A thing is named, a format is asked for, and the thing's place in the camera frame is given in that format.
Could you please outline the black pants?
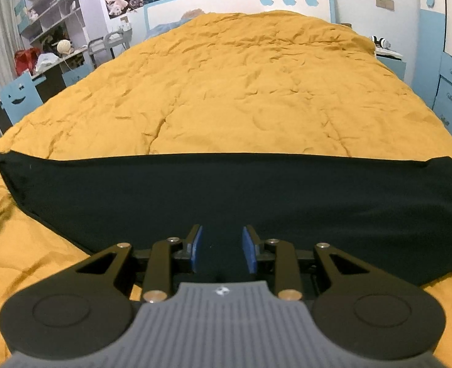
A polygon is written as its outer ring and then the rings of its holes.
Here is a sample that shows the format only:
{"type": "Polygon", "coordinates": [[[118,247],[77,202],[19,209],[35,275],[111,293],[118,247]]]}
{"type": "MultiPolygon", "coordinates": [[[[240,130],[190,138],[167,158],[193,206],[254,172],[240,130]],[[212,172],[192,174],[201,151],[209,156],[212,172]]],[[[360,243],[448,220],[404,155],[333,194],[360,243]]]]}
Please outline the black pants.
{"type": "Polygon", "coordinates": [[[144,249],[204,229],[197,268],[241,281],[243,227],[299,248],[326,242],[424,285],[452,272],[452,159],[280,154],[140,155],[59,161],[0,153],[17,206],[87,253],[144,249]]]}

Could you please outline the blue smiley chair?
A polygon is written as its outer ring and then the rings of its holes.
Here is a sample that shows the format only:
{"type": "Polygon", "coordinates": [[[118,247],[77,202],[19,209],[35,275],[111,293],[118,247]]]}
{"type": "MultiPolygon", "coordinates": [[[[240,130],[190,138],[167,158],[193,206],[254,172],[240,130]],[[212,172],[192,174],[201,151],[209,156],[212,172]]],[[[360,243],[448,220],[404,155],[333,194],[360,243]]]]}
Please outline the blue smiley chair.
{"type": "Polygon", "coordinates": [[[43,105],[28,71],[23,72],[0,90],[0,100],[2,108],[13,125],[43,105]]]}

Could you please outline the cluttered desk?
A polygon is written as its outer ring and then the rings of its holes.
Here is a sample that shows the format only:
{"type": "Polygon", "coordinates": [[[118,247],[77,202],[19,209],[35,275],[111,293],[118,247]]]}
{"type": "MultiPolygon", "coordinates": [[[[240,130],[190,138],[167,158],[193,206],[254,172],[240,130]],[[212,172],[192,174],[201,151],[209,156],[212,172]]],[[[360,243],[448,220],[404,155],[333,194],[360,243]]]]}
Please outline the cluttered desk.
{"type": "MultiPolygon", "coordinates": [[[[31,75],[43,104],[50,98],[73,86],[93,70],[85,50],[73,52],[67,58],[48,66],[40,74],[31,75]]],[[[11,127],[10,119],[2,108],[0,100],[0,137],[11,127]]]]}

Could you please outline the white blue bookshelf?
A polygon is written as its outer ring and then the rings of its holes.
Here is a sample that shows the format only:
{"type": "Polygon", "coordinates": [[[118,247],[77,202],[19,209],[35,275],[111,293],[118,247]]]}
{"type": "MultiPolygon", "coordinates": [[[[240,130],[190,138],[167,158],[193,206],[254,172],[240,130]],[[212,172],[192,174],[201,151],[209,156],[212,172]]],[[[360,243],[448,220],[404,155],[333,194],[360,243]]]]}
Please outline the white blue bookshelf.
{"type": "Polygon", "coordinates": [[[14,7],[17,30],[25,48],[66,36],[73,48],[87,44],[79,0],[19,0],[14,7]]]}

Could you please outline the grey metal chair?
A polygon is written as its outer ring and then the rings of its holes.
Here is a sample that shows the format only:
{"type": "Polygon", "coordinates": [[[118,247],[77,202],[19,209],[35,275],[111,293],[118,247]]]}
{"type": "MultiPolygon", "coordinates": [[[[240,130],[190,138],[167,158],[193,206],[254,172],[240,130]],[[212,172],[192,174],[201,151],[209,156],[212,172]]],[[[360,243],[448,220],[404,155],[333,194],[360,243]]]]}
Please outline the grey metal chair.
{"type": "Polygon", "coordinates": [[[93,68],[98,67],[96,55],[100,52],[105,52],[110,59],[115,59],[114,48],[121,46],[124,50],[130,48],[130,41],[132,38],[132,30],[119,29],[105,36],[98,37],[89,41],[87,51],[93,68]]]}

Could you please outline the blue pillow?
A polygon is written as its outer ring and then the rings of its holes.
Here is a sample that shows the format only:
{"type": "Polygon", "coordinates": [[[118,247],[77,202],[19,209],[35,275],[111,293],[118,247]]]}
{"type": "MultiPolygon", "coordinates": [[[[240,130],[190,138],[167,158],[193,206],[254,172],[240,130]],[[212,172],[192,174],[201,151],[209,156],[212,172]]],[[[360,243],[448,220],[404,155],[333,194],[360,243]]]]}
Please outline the blue pillow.
{"type": "Polygon", "coordinates": [[[176,22],[170,22],[170,23],[164,23],[164,24],[160,24],[152,29],[150,29],[149,31],[147,31],[145,40],[149,40],[153,37],[159,36],[161,34],[167,33],[173,29],[176,29],[182,25],[184,25],[185,23],[189,22],[190,18],[183,18],[180,19],[176,22]]]}

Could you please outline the yellow quilted duvet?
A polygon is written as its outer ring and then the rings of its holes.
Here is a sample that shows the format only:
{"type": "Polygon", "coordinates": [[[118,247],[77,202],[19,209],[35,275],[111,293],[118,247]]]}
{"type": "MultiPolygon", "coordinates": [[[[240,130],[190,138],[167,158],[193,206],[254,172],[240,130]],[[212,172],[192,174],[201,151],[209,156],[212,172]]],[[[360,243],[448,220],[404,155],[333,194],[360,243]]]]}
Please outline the yellow quilted duvet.
{"type": "Polygon", "coordinates": [[[45,159],[170,153],[452,158],[370,40],[295,13],[205,14],[130,48],[0,138],[45,159]]]}

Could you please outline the blue bedside table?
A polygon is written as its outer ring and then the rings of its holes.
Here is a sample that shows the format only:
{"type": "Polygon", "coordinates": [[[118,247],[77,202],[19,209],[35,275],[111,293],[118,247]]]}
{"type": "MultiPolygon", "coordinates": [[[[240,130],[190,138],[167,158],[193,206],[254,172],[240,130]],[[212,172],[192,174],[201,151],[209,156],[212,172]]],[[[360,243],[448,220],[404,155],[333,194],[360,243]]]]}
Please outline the blue bedside table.
{"type": "Polygon", "coordinates": [[[378,61],[393,71],[400,80],[405,80],[406,62],[402,60],[401,55],[381,48],[376,48],[375,54],[378,61]]]}

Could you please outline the white headphones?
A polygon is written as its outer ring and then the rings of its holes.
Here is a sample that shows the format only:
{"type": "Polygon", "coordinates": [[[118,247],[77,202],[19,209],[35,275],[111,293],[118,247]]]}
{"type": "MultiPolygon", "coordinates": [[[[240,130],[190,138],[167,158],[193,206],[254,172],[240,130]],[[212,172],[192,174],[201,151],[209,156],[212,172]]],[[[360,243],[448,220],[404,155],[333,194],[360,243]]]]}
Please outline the white headphones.
{"type": "Polygon", "coordinates": [[[372,42],[375,44],[377,48],[390,50],[391,43],[384,37],[377,37],[375,35],[371,36],[372,42]]]}

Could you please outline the white blue bed headboard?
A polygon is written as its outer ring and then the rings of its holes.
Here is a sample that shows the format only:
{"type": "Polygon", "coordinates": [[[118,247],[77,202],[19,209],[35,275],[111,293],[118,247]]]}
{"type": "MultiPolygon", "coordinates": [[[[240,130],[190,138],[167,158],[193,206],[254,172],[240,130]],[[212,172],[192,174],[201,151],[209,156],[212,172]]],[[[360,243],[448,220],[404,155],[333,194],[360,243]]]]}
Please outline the white blue bed headboard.
{"type": "Polygon", "coordinates": [[[204,13],[256,14],[271,11],[289,11],[327,22],[337,22],[334,0],[160,0],[144,6],[146,34],[157,27],[176,23],[195,9],[204,13]]]}

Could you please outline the beige wall switch plate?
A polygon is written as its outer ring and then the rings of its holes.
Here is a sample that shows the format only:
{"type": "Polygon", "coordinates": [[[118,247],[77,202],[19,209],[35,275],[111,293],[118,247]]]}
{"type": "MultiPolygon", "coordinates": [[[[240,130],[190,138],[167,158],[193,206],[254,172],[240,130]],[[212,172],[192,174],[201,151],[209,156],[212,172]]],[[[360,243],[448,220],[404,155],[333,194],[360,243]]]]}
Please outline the beige wall switch plate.
{"type": "Polygon", "coordinates": [[[395,11],[395,2],[393,0],[375,0],[375,5],[377,8],[395,11]]]}

